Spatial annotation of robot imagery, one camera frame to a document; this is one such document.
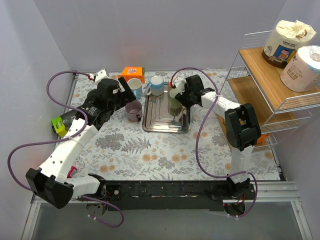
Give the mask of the light blue faceted mug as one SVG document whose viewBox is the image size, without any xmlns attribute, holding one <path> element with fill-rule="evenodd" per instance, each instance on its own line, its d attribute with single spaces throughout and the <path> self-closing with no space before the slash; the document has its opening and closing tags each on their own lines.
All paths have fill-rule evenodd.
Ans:
<svg viewBox="0 0 320 240">
<path fill-rule="evenodd" d="M 142 89 L 142 82 L 138 78 L 131 78 L 127 81 L 127 84 L 133 94 L 135 95 L 136 99 L 139 100 L 143 96 L 143 89 Z"/>
</svg>

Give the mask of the purple mug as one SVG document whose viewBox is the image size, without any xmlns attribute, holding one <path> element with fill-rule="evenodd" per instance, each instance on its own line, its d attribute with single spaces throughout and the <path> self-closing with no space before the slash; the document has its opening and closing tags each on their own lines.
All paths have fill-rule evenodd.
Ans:
<svg viewBox="0 0 320 240">
<path fill-rule="evenodd" d="M 132 122 L 140 122 L 143 118 L 142 104 L 134 100 L 125 105 L 127 118 Z"/>
</svg>

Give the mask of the green mug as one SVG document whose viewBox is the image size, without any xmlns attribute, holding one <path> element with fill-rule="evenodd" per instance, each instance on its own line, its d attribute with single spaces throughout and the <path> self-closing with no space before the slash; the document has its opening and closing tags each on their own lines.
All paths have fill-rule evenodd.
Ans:
<svg viewBox="0 0 320 240">
<path fill-rule="evenodd" d="M 179 91 L 176 88 L 172 88 L 167 95 L 167 109 L 171 116 L 177 117 L 182 111 L 182 104 L 175 99 Z"/>
</svg>

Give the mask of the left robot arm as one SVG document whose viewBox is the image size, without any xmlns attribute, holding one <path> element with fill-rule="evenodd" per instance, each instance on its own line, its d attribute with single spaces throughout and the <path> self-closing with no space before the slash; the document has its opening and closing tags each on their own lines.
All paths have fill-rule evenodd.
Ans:
<svg viewBox="0 0 320 240">
<path fill-rule="evenodd" d="M 76 197 L 103 199 L 107 193 L 107 182 L 103 177 L 90 173 L 85 177 L 69 178 L 68 173 L 82 149 L 112 114 L 134 100 L 136 96 L 124 77 L 117 80 L 103 78 L 77 108 L 63 141 L 38 169 L 27 171 L 25 176 L 33 193 L 57 209 Z"/>
</svg>

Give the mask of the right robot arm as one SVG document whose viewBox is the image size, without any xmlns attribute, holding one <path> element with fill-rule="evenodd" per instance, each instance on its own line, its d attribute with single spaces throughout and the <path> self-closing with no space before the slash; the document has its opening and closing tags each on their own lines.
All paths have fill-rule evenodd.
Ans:
<svg viewBox="0 0 320 240">
<path fill-rule="evenodd" d="M 224 120 L 226 138 L 231 146 L 231 168 L 224 176 L 225 184 L 220 192 L 237 199 L 250 187 L 249 161 L 261 128 L 252 104 L 240 104 L 230 101 L 219 94 L 218 88 L 205 88 L 199 75 L 187 78 L 172 77 L 169 81 L 172 89 L 177 90 L 174 97 L 184 107 L 194 105 L 214 111 Z"/>
</svg>

